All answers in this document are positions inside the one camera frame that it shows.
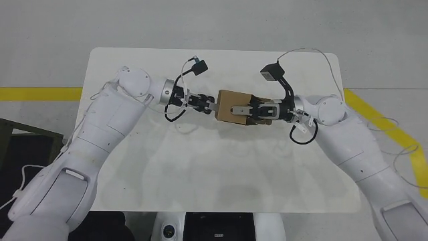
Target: gray floor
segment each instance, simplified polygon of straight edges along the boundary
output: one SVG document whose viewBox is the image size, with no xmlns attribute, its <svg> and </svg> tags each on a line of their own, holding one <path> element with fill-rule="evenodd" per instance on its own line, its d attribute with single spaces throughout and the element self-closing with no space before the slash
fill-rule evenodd
<svg viewBox="0 0 428 241">
<path fill-rule="evenodd" d="M 312 46 L 338 56 L 344 87 L 358 88 L 428 147 L 427 17 L 428 0 L 0 0 L 0 86 L 81 86 L 99 46 Z M 0 117 L 68 135 L 77 107 L 0 102 Z M 412 175 L 408 162 L 403 172 Z M 133 229 L 149 224 L 141 218 Z M 379 239 L 364 198 L 356 214 L 291 214 L 284 222 L 289 240 Z"/>
</svg>

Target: yellow floor line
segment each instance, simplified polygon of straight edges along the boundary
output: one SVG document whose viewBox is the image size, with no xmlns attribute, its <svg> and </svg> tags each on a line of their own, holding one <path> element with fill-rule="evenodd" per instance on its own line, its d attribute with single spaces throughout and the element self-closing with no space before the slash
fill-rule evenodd
<svg viewBox="0 0 428 241">
<path fill-rule="evenodd" d="M 344 94 L 347 105 L 352 107 L 356 112 L 360 113 L 365 119 L 371 121 L 372 124 L 379 129 L 387 130 L 395 127 L 395 124 L 387 119 L 374 119 L 383 117 L 383 114 L 363 101 L 349 89 L 345 89 Z M 428 187 L 428 164 L 425 160 L 425 155 L 423 154 L 421 144 L 400 128 L 396 128 L 392 131 L 385 131 L 385 134 L 394 140 L 398 145 L 402 146 L 402 148 L 407 148 L 411 145 L 419 146 L 414 153 L 410 154 L 410 162 L 413 167 L 417 185 Z M 424 198 L 428 199 L 428 189 L 420 189 L 419 192 Z"/>
<path fill-rule="evenodd" d="M 0 101 L 78 101 L 82 95 L 82 88 L 0 88 Z M 386 119 L 375 119 L 383 115 L 359 98 L 349 89 L 344 90 L 346 103 L 356 112 L 379 129 L 391 129 L 395 125 Z M 422 146 L 405 131 L 398 128 L 386 131 L 392 140 L 403 148 L 418 144 L 419 148 L 410 154 L 410 161 L 419 186 L 428 187 L 428 165 L 423 154 Z M 428 199 L 428 189 L 421 189 L 421 195 Z"/>
<path fill-rule="evenodd" d="M 82 88 L 0 88 L 0 100 L 80 100 Z"/>
</svg>

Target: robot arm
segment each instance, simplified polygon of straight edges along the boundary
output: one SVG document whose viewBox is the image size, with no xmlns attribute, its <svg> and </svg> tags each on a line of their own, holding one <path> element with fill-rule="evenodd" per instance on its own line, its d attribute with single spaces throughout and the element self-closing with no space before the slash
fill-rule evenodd
<svg viewBox="0 0 428 241">
<path fill-rule="evenodd" d="M 312 140 L 366 196 L 382 240 L 428 240 L 426 204 L 383 160 L 375 136 L 350 107 L 337 96 L 294 96 L 278 63 L 267 65 L 261 74 L 268 81 L 278 81 L 286 97 L 234 106 L 232 113 L 297 123 L 294 127 L 304 122 L 314 136 Z"/>
<path fill-rule="evenodd" d="M 316 142 L 366 196 L 382 240 L 428 240 L 426 204 L 385 163 L 375 137 L 354 111 L 333 96 L 297 96 L 296 109 L 321 124 Z M 314 134 L 314 127 L 307 127 Z"/>
<path fill-rule="evenodd" d="M 8 213 L 14 223 L 4 240 L 67 240 L 94 203 L 101 166 L 134 128 L 146 105 L 168 102 L 170 83 L 152 80 L 141 69 L 120 69 L 90 105 L 65 152 L 15 193 L 17 199 Z"/>
</svg>

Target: brown cardboard box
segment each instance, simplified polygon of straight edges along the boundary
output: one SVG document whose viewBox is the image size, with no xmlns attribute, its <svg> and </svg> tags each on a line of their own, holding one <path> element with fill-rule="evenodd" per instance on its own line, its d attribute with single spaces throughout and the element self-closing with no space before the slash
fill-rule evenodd
<svg viewBox="0 0 428 241">
<path fill-rule="evenodd" d="M 219 121 L 230 122 L 240 125 L 270 125 L 271 120 L 253 120 L 248 116 L 234 115 L 231 112 L 232 106 L 247 106 L 252 95 L 248 93 L 235 92 L 230 90 L 219 90 L 217 97 L 218 110 L 215 112 L 215 118 Z"/>
</svg>

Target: white table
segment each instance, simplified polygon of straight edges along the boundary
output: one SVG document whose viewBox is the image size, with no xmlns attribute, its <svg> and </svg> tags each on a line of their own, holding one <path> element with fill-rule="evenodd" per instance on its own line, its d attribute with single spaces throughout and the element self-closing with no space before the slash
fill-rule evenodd
<svg viewBox="0 0 428 241">
<path fill-rule="evenodd" d="M 197 55 L 209 70 L 188 75 L 192 92 L 217 97 L 218 90 L 282 98 L 277 82 L 259 71 L 281 52 L 96 48 L 92 50 L 78 121 L 89 97 L 123 65 L 151 76 L 175 79 L 183 62 Z M 342 86 L 338 59 L 327 54 Z M 296 94 L 337 94 L 327 62 L 317 53 L 283 57 L 286 79 Z M 194 110 L 176 123 L 146 110 L 135 129 L 112 152 L 98 178 L 92 210 L 194 212 L 355 212 L 354 182 L 313 142 L 295 145 L 290 125 L 240 126 Z"/>
</svg>

